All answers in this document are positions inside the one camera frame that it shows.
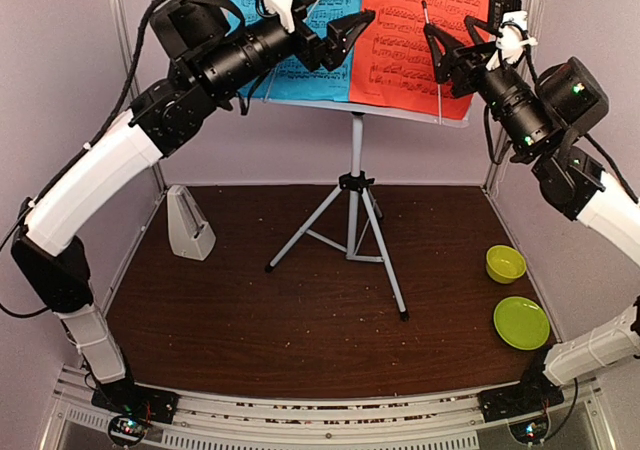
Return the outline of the red sheet music page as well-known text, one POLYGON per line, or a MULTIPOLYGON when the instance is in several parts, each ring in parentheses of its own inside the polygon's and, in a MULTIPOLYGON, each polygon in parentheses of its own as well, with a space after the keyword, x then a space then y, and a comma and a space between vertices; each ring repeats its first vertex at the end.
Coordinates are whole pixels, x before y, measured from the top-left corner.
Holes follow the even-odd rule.
POLYGON ((489 0, 362 0, 375 20, 357 39, 349 101, 461 121, 469 96, 454 98, 449 83, 435 81, 432 54, 423 33, 435 24, 464 45, 472 41, 468 15, 484 20, 489 0))

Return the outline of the blue sheet music page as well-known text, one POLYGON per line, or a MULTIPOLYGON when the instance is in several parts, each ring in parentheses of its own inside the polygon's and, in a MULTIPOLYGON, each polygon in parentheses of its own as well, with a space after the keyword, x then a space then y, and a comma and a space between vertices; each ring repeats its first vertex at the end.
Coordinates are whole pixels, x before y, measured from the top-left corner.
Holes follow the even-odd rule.
POLYGON ((296 58, 291 85, 276 92, 280 100, 323 100, 346 97, 346 88, 337 85, 335 91, 327 91, 324 95, 307 84, 313 74, 320 69, 330 72, 340 68, 349 58, 349 53, 332 53, 328 49, 326 34, 317 34, 307 25, 307 14, 303 18, 294 16, 294 0, 292 5, 295 31, 291 34, 280 25, 277 17, 269 17, 264 10, 262 0, 254 0, 251 15, 244 11, 249 4, 242 0, 231 0, 237 6, 235 12, 239 20, 236 29, 239 39, 232 43, 230 54, 223 61, 214 65, 215 83, 221 84, 220 94, 224 97, 239 99, 241 113, 248 113, 251 97, 257 93, 263 82, 270 77, 272 71, 283 62, 296 58))

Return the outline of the white folding music stand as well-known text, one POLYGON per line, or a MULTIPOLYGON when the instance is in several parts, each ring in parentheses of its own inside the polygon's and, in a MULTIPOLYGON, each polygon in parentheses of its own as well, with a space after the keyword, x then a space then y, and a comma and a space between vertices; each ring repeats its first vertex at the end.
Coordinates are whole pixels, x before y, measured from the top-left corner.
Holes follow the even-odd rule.
MULTIPOLYGON (((339 7, 345 14, 364 9, 362 0, 319 0, 310 7, 306 22, 314 30, 319 30, 329 21, 340 17, 337 11, 339 7)), ((307 84, 320 95, 324 95, 327 91, 335 91, 337 85, 342 84, 346 88, 346 97, 343 99, 339 97, 323 100, 278 99, 276 92, 291 85, 289 79, 293 76, 294 66, 298 63, 294 58, 274 69, 254 95, 256 98, 274 103, 344 110, 349 112, 352 118, 350 170, 339 178, 331 193, 267 264, 266 269, 273 271, 301 237, 308 235, 342 252, 350 261, 383 264, 401 318, 406 320, 408 310, 380 229, 382 212, 372 195, 373 182, 365 176, 361 167, 364 118, 367 115, 378 114, 433 124, 463 126, 469 111, 463 120, 455 121, 406 110, 352 103, 349 101, 349 92, 353 57, 354 53, 349 56, 345 65, 335 72, 320 70, 307 81, 307 84)))

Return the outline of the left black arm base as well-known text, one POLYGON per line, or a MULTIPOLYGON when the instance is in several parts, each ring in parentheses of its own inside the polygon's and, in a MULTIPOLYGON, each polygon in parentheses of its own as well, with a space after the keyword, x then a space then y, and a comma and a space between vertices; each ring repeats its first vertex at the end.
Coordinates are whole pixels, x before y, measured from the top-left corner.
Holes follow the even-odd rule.
POLYGON ((111 383, 97 381, 91 399, 95 407, 163 424, 173 422, 178 402, 173 391, 137 384, 130 371, 111 383))

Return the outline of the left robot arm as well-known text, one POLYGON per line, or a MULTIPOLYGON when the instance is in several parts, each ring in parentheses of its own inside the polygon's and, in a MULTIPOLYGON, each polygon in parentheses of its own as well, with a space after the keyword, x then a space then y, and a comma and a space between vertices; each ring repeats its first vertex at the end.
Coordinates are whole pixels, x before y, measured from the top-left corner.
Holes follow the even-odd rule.
POLYGON ((153 0, 138 29, 155 33, 170 61, 168 75, 135 99, 121 95, 95 137, 22 207, 11 233, 12 257, 123 414, 137 412, 144 394, 95 305, 78 230, 279 63, 295 57, 309 71, 340 67, 375 14, 362 10, 332 20, 319 35, 306 23, 317 1, 256 0, 260 18, 248 23, 231 0, 153 0))

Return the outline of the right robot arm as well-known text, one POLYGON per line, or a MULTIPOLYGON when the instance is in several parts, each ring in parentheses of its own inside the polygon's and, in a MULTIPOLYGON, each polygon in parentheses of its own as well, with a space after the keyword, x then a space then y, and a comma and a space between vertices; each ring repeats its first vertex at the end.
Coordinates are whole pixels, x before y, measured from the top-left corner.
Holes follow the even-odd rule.
POLYGON ((609 111, 601 85, 576 57, 526 83, 517 67, 530 60, 534 40, 524 26, 473 17, 465 24, 470 46, 432 23, 423 28, 437 82, 450 84, 456 98, 479 95, 484 121, 506 131, 512 162, 531 165, 544 200, 638 263, 638 196, 599 143, 601 161, 576 145, 609 111))

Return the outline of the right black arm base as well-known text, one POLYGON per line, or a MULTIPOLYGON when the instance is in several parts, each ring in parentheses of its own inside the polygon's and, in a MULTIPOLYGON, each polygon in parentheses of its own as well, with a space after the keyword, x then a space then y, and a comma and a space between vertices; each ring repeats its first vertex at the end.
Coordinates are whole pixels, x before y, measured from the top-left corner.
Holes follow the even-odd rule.
POLYGON ((532 364, 518 383, 483 390, 478 400, 484 421, 493 422, 541 412, 563 403, 564 395, 561 388, 543 374, 541 364, 532 364))

